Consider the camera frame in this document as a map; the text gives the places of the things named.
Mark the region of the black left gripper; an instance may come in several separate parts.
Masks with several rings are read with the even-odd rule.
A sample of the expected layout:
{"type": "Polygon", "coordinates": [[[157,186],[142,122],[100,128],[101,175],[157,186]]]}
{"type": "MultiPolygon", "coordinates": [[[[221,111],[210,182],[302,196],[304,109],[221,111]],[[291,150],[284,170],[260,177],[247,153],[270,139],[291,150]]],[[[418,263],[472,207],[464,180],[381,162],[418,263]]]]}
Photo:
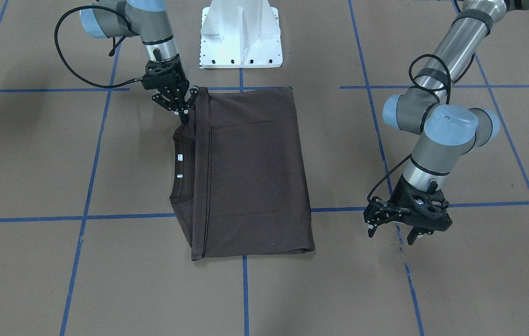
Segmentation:
{"type": "Polygon", "coordinates": [[[382,224],[398,221],[411,225],[407,243],[412,246],[416,239],[430,231],[446,231],[452,224],[445,199],[437,181],[431,180],[427,190],[419,190],[401,176],[388,202],[373,196],[363,212],[367,234],[373,238],[382,224]]]}

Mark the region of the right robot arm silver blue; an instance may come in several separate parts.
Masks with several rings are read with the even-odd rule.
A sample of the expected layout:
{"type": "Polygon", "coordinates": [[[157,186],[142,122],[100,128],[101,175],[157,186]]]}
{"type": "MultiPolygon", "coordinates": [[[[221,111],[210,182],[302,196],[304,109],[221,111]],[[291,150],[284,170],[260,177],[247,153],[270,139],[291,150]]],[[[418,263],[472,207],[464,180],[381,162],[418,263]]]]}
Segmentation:
{"type": "Polygon", "coordinates": [[[89,36],[113,39],[110,56],[115,55],[126,38],[138,36],[148,53],[145,74],[123,83],[109,84],[107,88],[141,83],[145,90],[153,90],[152,100],[156,104],[176,114],[185,124],[198,98],[199,89],[191,85],[185,74],[167,10],[163,0],[98,0],[87,6],[70,9],[55,26],[57,53],[67,70],[72,71],[61,51],[58,33],[63,21],[74,13],[79,13],[81,25],[89,36]]]}

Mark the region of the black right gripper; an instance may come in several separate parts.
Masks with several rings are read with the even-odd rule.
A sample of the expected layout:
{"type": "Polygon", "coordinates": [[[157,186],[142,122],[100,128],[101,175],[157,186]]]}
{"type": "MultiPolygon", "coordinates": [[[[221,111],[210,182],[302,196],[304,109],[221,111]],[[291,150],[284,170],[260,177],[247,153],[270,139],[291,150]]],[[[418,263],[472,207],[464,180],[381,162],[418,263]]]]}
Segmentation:
{"type": "Polygon", "coordinates": [[[142,77],[142,86],[145,90],[158,90],[152,95],[152,101],[167,111],[175,112],[176,104],[183,104],[180,120],[181,123],[188,122],[188,113],[199,96],[199,87],[189,88],[190,82],[179,55],[169,60],[149,60],[142,77]]]}

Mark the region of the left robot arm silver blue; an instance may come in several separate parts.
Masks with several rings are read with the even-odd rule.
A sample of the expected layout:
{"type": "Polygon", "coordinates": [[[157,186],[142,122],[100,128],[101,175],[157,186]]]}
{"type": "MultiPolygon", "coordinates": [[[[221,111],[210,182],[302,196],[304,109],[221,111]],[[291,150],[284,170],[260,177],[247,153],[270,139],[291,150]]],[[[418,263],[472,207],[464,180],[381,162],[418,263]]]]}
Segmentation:
{"type": "Polygon", "coordinates": [[[501,129],[490,109],[466,109],[451,103],[452,87],[467,72],[476,49],[493,26],[511,11],[529,11],[529,0],[465,0],[456,18],[431,54],[416,61],[427,63],[408,75],[412,85],[395,94],[382,108],[390,127],[419,136],[415,147],[400,161],[405,169],[387,201],[369,193],[363,219],[367,234],[388,223],[409,225],[409,245],[417,238],[446,231],[452,225],[450,206],[442,187],[462,155],[491,142],[501,129]]]}

